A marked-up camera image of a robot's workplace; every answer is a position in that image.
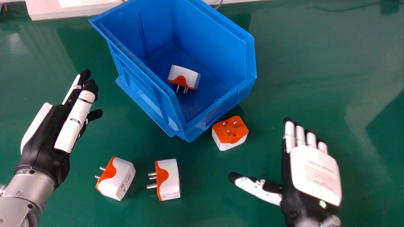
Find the blue plastic bin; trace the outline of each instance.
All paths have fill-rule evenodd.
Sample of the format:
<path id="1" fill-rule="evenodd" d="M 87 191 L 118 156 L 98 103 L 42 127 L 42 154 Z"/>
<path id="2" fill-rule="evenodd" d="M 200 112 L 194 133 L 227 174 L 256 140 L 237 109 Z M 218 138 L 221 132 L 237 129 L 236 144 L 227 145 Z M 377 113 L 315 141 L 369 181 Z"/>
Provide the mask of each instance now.
<path id="1" fill-rule="evenodd" d="M 192 142 L 245 99 L 257 79 L 253 37 L 201 0 L 130 0 L 90 19 L 116 83 L 171 137 Z M 171 65 L 201 74 L 175 92 Z"/>

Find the green table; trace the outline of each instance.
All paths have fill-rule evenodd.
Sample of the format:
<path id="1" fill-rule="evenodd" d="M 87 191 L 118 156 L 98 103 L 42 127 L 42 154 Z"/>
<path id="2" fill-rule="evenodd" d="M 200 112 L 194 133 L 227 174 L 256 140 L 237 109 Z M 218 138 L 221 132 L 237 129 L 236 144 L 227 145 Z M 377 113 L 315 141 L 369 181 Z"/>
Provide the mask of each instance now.
<path id="1" fill-rule="evenodd" d="M 282 119 L 324 139 L 338 161 L 345 226 L 399 226 L 404 209 L 404 5 L 398 1 L 274 0 L 223 5 L 255 38 L 258 80 L 226 117 L 250 129 L 220 152 L 208 130 L 194 142 L 169 138 L 116 84 L 104 39 L 88 18 L 32 22 L 23 4 L 0 17 L 0 182 L 44 102 L 59 104 L 85 68 L 100 87 L 104 116 L 87 128 L 66 182 L 40 226 L 282 226 L 283 215 L 227 181 L 236 171 L 280 182 Z M 121 202 L 95 189 L 98 167 L 130 160 L 136 178 Z M 176 158 L 181 199 L 158 201 L 147 173 Z"/>

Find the plug pin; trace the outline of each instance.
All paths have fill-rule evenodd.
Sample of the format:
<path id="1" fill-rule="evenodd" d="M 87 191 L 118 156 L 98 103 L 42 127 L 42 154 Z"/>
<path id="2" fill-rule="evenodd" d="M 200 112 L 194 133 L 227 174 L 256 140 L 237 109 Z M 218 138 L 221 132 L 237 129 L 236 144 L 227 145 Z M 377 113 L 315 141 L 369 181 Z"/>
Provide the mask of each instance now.
<path id="1" fill-rule="evenodd" d="M 151 188 L 157 188 L 157 184 L 151 184 L 146 186 L 147 189 L 151 189 Z"/>

